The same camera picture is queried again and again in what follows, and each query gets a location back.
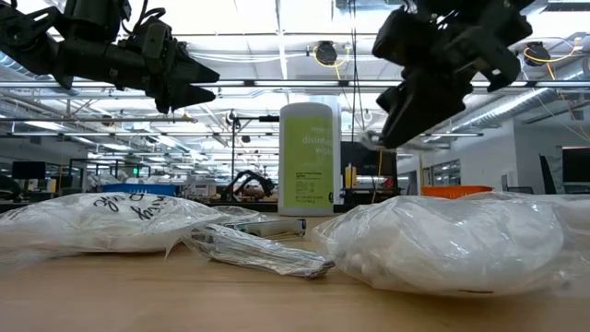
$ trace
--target white plastic bag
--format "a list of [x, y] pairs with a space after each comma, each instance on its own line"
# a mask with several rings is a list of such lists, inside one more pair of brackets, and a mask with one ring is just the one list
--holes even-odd
[[528, 195], [506, 192], [478, 193], [461, 197], [465, 200], [521, 199], [553, 205], [560, 219], [572, 230], [578, 241], [590, 245], [590, 195]]
[[374, 288], [507, 295], [587, 269], [551, 204], [400, 196], [313, 230], [328, 258]]
[[170, 250], [198, 223], [231, 216], [185, 199], [149, 194], [77, 194], [0, 215], [0, 265], [12, 269], [79, 253]]

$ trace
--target crumpled plastic wrapper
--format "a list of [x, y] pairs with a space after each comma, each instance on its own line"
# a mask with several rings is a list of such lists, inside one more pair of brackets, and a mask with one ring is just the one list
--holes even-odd
[[214, 224], [197, 227], [183, 242], [207, 258], [281, 276], [315, 279], [334, 266], [318, 254]]
[[314, 259], [322, 258], [313, 253], [217, 226], [264, 220], [266, 217], [259, 212], [241, 207], [211, 208], [169, 196], [64, 196], [0, 215], [0, 272], [83, 253], [168, 254], [193, 230], [220, 227], [222, 235], [214, 237], [218, 247], [208, 244], [210, 256], [222, 257], [218, 260], [309, 278], [314, 273], [322, 274], [323, 266], [312, 264], [316, 263]]
[[588, 271], [549, 203], [399, 196], [313, 230], [324, 256], [374, 288], [500, 296], [560, 285]]

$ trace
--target orange bin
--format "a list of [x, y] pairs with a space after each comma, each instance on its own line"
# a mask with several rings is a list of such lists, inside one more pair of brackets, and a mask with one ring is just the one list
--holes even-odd
[[485, 185], [428, 186], [422, 187], [422, 194], [424, 196], [456, 199], [462, 196], [492, 191], [493, 189]]

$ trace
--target desk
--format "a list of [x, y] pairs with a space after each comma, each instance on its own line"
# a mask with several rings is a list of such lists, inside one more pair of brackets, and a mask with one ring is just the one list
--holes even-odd
[[[322, 219], [308, 219], [310, 226]], [[293, 245], [312, 249], [308, 239]], [[507, 299], [374, 290], [337, 269], [281, 277], [157, 255], [85, 255], [0, 276], [2, 331], [588, 331], [590, 279]]]

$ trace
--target computer monitor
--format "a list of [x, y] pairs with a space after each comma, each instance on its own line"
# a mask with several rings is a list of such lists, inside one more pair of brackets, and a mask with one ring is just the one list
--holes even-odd
[[44, 179], [45, 162], [43, 161], [13, 161], [12, 162], [13, 179]]

